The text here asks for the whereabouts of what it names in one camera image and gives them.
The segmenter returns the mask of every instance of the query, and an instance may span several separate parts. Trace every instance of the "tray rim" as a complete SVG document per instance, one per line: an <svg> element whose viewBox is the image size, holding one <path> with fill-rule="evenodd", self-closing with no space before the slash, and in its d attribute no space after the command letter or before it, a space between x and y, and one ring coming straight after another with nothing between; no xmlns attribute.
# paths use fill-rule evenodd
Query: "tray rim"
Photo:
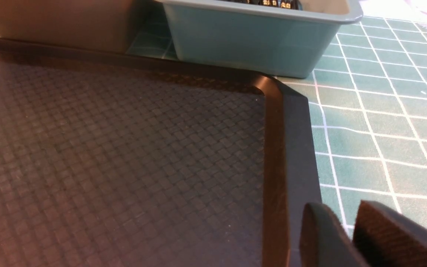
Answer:
<svg viewBox="0 0 427 267"><path fill-rule="evenodd" d="M2 38L0 51L198 76L242 83L262 91L265 97L262 266L300 264L298 248L303 207L307 202L321 202L305 96L256 71Z"/></svg>

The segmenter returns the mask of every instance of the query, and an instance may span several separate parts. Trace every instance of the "black tray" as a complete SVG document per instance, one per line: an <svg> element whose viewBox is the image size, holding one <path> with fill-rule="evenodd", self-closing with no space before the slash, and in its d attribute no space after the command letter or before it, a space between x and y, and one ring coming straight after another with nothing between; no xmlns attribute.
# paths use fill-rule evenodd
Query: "black tray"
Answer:
<svg viewBox="0 0 427 267"><path fill-rule="evenodd" d="M298 264L308 201L276 79L0 39L0 267Z"/></svg>

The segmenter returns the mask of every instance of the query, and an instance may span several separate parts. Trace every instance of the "textured tray surface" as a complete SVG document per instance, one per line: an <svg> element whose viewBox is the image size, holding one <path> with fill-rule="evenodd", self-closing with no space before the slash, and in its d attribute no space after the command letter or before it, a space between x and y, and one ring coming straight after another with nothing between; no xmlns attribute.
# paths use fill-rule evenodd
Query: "textured tray surface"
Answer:
<svg viewBox="0 0 427 267"><path fill-rule="evenodd" d="M0 52L0 266L261 265L264 96Z"/></svg>

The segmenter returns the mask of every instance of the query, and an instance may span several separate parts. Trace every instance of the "table surface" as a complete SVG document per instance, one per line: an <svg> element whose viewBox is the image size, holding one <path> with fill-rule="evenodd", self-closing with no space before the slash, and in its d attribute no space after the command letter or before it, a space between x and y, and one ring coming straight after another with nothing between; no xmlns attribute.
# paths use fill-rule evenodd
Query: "table surface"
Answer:
<svg viewBox="0 0 427 267"><path fill-rule="evenodd" d="M127 53L177 59L161 10ZM310 101L322 199L349 235L360 200L427 228L427 25L364 17L307 79L278 79Z"/></svg>

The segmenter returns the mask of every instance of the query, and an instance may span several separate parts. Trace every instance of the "beige bin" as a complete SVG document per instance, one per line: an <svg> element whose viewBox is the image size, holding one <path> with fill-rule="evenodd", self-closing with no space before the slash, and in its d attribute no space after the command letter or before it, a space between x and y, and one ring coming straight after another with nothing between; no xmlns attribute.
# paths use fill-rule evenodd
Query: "beige bin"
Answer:
<svg viewBox="0 0 427 267"><path fill-rule="evenodd" d="M152 5L151 0L0 0L0 36L125 52Z"/></svg>

